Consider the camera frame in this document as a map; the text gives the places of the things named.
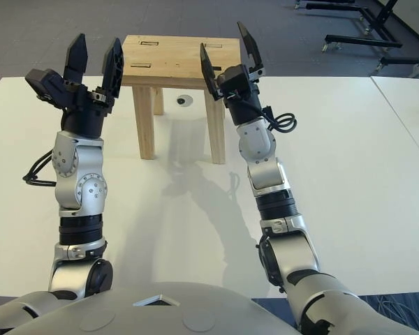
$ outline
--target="stool seat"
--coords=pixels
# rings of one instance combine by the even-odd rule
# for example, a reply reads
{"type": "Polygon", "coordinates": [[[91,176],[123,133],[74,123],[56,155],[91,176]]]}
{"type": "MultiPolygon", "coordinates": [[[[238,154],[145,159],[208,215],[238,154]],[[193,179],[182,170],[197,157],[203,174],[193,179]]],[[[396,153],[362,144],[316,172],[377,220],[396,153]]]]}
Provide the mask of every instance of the stool seat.
{"type": "Polygon", "coordinates": [[[154,159],[154,117],[162,115],[162,88],[203,89],[212,162],[225,163],[223,101],[208,93],[200,66],[204,43],[216,75],[240,64],[237,38],[129,35],[123,43],[122,85],[132,87],[140,156],[154,159]]]}

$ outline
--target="stool leg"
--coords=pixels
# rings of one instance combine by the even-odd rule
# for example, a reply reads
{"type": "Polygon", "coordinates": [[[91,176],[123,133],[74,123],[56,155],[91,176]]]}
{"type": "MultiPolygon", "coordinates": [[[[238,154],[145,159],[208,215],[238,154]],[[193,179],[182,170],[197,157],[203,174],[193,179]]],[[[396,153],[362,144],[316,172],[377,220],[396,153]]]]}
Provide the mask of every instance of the stool leg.
{"type": "Polygon", "coordinates": [[[225,107],[222,100],[214,101],[208,90],[204,90],[204,94],[212,162],[214,164],[225,164],[225,133],[223,128],[225,107]]]}
{"type": "Polygon", "coordinates": [[[154,159],[154,95],[151,87],[133,86],[133,104],[138,130],[138,145],[142,159],[154,159]]]}
{"type": "Polygon", "coordinates": [[[154,115],[163,115],[165,113],[163,106],[163,89],[161,87],[152,87],[154,96],[154,115]]]}

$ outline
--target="table surface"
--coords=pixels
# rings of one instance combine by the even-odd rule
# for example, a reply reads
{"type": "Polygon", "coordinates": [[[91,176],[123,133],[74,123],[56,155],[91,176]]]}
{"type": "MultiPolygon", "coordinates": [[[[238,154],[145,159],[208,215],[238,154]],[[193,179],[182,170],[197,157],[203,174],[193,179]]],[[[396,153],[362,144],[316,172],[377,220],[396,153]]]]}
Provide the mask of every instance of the table surface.
{"type": "MultiPolygon", "coordinates": [[[[275,134],[277,155],[322,270],[361,295],[419,291],[419,148],[377,86],[370,78],[265,77],[260,91],[276,115],[298,118],[295,131],[275,134]],[[308,99],[308,91],[317,94],[308,99]]],[[[189,281],[281,297],[254,248],[260,218],[230,117],[227,163],[215,165],[203,92],[165,89],[164,101],[156,160],[139,159],[130,88],[104,123],[114,287],[189,281]],[[176,104],[180,94],[193,104],[176,104]]],[[[0,295],[47,288],[59,225],[54,189],[21,178],[52,147],[60,119],[23,78],[0,81],[0,295]]],[[[41,178],[54,172],[47,167],[41,178]]]]}
{"type": "Polygon", "coordinates": [[[123,43],[123,84],[203,86],[201,43],[205,44],[213,67],[221,69],[216,74],[240,64],[238,38],[128,35],[123,43]]]}
{"type": "Polygon", "coordinates": [[[372,79],[419,146],[419,79],[372,79]]]}

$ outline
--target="floor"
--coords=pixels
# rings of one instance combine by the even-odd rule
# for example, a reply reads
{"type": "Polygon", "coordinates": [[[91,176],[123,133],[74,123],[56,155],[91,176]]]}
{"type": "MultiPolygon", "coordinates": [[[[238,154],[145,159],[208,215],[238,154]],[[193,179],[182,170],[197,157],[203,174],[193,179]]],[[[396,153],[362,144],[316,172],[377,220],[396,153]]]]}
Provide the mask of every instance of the floor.
{"type": "MultiPolygon", "coordinates": [[[[380,9],[373,0],[356,3],[380,9]]],[[[62,72],[66,48],[80,32],[87,38],[87,74],[100,75],[114,36],[239,37],[238,20],[258,42],[268,75],[368,76],[384,55],[379,47],[345,45],[321,53],[328,33],[360,36],[358,17],[295,10],[293,0],[0,0],[0,78],[24,76],[34,67],[62,72]]],[[[387,27],[404,44],[390,55],[419,57],[419,41],[411,33],[394,19],[387,27]]],[[[410,72],[411,66],[388,66],[380,75],[410,72]]]]}

